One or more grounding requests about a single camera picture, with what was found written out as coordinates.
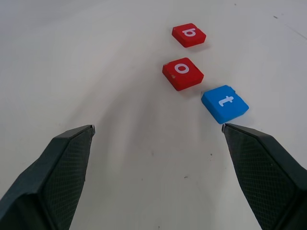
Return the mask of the red tile letter o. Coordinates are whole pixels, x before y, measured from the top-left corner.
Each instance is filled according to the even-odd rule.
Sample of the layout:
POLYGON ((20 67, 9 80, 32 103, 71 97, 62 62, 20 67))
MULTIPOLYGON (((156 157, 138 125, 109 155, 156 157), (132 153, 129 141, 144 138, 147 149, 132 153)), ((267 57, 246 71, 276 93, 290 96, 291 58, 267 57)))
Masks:
POLYGON ((187 57, 164 64, 162 73, 177 91, 200 84, 204 78, 204 74, 187 57))

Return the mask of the red tile letter b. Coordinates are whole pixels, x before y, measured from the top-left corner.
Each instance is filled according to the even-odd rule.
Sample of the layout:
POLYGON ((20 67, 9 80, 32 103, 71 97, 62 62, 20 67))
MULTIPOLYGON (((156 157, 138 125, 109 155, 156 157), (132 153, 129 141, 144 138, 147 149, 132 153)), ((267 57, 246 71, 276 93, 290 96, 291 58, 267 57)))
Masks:
POLYGON ((193 23, 173 27, 172 36, 185 48, 202 44, 207 37, 207 35, 193 23))

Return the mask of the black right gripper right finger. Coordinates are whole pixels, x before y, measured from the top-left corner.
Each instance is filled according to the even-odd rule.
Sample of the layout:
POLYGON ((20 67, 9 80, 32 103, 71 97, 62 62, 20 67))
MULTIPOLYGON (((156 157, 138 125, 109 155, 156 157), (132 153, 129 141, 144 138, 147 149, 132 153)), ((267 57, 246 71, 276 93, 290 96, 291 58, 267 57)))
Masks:
POLYGON ((271 135, 223 124, 240 188, 262 230, 307 230, 307 170, 271 135))

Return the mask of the blue tile letter t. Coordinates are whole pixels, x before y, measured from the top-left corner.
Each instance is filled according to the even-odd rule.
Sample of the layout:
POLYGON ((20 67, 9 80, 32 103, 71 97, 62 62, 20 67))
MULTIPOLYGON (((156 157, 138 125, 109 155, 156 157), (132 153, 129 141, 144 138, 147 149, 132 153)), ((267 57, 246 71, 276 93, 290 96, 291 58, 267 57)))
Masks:
POLYGON ((228 85, 205 92, 201 102, 219 124, 227 123, 249 109, 244 100, 228 85))

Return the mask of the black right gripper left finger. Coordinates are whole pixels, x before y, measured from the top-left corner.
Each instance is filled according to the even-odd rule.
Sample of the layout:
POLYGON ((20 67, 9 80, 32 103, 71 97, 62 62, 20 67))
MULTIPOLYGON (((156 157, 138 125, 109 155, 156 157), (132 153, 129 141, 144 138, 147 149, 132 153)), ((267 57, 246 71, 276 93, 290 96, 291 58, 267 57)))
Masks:
POLYGON ((0 230, 69 230, 86 177, 95 127, 54 137, 0 199, 0 230))

